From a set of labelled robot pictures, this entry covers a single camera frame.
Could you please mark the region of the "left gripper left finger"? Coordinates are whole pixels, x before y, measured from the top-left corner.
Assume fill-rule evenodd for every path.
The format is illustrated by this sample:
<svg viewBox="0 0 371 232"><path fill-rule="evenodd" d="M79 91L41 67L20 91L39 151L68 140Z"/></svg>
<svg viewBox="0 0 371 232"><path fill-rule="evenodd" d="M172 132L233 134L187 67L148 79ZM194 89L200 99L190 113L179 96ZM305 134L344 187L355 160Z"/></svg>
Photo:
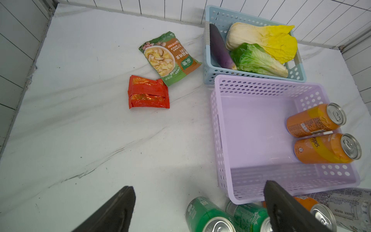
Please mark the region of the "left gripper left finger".
<svg viewBox="0 0 371 232"><path fill-rule="evenodd" d="M74 229L75 232L127 232L136 195L132 186L124 186L95 213Z"/></svg>

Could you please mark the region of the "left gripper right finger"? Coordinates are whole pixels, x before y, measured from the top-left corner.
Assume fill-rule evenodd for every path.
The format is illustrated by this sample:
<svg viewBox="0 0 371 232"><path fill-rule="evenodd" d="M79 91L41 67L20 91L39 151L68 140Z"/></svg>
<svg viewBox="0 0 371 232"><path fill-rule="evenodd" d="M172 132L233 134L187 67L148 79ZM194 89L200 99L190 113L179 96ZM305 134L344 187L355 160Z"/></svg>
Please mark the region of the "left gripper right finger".
<svg viewBox="0 0 371 232"><path fill-rule="evenodd" d="M273 231L331 232L277 182L268 180L263 193Z"/></svg>

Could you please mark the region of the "green soda can back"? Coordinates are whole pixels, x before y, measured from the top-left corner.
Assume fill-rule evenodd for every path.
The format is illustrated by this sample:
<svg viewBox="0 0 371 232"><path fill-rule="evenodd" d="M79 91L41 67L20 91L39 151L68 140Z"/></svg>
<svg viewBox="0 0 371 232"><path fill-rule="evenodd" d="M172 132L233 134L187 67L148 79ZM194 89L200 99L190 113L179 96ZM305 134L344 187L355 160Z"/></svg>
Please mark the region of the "green soda can back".
<svg viewBox="0 0 371 232"><path fill-rule="evenodd" d="M237 232L273 231L268 211L263 206L254 203L236 205L229 201L226 213Z"/></svg>

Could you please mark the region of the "green soda can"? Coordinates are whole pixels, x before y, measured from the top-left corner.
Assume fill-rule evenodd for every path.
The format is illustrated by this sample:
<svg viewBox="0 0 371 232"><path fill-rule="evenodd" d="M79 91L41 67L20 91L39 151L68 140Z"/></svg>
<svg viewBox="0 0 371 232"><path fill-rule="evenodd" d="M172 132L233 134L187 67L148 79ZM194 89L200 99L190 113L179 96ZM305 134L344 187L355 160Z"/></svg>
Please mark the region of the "green soda can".
<svg viewBox="0 0 371 232"><path fill-rule="evenodd" d="M235 232L227 213L206 197L193 199L185 213L191 232Z"/></svg>
<svg viewBox="0 0 371 232"><path fill-rule="evenodd" d="M268 211L263 206L254 203L236 205L229 201L226 213L237 232L273 231Z"/></svg>

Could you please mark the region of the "orange can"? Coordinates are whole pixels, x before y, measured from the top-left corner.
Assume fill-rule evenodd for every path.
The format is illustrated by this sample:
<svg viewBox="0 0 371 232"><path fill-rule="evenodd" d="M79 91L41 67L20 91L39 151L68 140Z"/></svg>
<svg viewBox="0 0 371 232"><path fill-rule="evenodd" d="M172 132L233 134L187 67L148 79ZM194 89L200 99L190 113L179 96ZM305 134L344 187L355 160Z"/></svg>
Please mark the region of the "orange can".
<svg viewBox="0 0 371 232"><path fill-rule="evenodd" d="M320 104L287 119L288 132L297 138L339 129L346 123L344 110L335 103Z"/></svg>
<svg viewBox="0 0 371 232"><path fill-rule="evenodd" d="M294 199L306 208L322 225L326 226L332 232L337 231L336 219L327 206L304 195L294 196Z"/></svg>
<svg viewBox="0 0 371 232"><path fill-rule="evenodd" d="M305 164L352 163L361 158L362 150L354 136L332 133L296 141L294 154Z"/></svg>

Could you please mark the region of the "white Monster can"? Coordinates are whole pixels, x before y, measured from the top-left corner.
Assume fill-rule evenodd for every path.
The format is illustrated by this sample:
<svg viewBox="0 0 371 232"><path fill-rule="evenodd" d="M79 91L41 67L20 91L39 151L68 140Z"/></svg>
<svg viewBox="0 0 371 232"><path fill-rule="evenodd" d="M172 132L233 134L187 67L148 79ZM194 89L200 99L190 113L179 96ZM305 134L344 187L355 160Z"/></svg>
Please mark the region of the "white Monster can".
<svg viewBox="0 0 371 232"><path fill-rule="evenodd" d="M354 232L371 230L371 190L342 188L307 194L328 207L339 227Z"/></svg>

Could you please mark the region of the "green soda can front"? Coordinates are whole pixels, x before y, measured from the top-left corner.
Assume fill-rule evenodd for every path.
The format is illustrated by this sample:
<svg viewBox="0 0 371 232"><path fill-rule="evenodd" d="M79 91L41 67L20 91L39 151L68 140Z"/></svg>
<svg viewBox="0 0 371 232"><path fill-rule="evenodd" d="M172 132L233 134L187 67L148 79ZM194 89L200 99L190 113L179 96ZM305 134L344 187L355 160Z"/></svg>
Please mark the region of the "green soda can front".
<svg viewBox="0 0 371 232"><path fill-rule="evenodd" d="M235 232L227 213L206 197L193 199L185 213L191 232Z"/></svg>

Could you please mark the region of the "purple plastic basket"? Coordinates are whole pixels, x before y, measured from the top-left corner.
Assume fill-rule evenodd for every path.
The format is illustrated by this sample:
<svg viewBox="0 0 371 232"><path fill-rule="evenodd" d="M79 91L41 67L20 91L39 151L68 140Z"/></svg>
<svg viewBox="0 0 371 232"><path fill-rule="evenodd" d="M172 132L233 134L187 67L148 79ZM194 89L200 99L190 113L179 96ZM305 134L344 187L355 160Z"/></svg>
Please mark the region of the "purple plastic basket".
<svg viewBox="0 0 371 232"><path fill-rule="evenodd" d="M211 94L219 188L236 205L264 200L274 180L296 196L356 187L354 164L304 164L294 154L289 116L329 103L321 84L220 74Z"/></svg>

